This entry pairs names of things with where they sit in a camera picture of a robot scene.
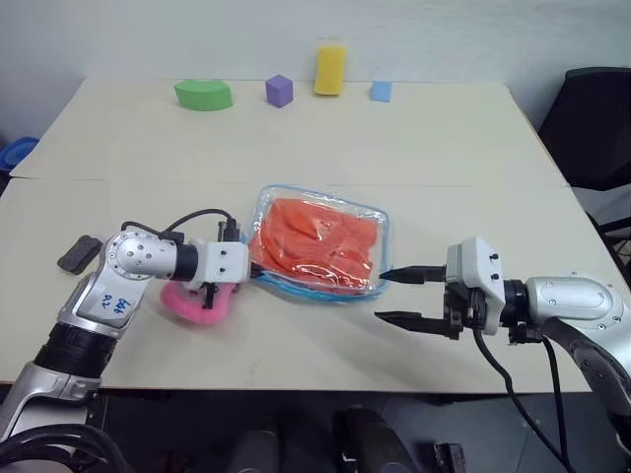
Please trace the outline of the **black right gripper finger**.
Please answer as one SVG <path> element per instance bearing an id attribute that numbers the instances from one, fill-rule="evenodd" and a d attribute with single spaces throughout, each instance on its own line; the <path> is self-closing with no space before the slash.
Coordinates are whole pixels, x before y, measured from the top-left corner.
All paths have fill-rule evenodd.
<path id="1" fill-rule="evenodd" d="M 426 283 L 444 283 L 446 267 L 433 265 L 411 265 L 394 268 L 382 273 L 381 280 L 407 285 L 423 285 Z"/>
<path id="2" fill-rule="evenodd" d="M 447 334 L 447 325 L 443 319 L 427 318 L 420 312 L 402 310 L 376 311 L 375 316 L 386 323 L 407 331 L 443 336 Z"/>

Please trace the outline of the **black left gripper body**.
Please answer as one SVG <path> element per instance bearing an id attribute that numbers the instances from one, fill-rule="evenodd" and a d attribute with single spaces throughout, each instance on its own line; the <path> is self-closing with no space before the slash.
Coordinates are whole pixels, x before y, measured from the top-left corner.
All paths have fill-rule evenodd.
<path id="1" fill-rule="evenodd" d="M 229 309 L 232 295 L 240 289 L 239 283 L 208 283 L 202 284 L 205 291 L 202 299 L 203 309 Z"/>

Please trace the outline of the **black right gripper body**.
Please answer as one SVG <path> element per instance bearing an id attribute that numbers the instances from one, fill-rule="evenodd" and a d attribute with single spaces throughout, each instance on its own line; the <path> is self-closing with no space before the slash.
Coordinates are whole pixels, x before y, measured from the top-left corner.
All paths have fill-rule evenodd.
<path id="1" fill-rule="evenodd" d="M 447 337 L 458 340 L 464 328 L 482 330 L 486 321 L 486 297 L 480 289 L 463 283 L 448 283 L 444 292 L 444 320 Z"/>

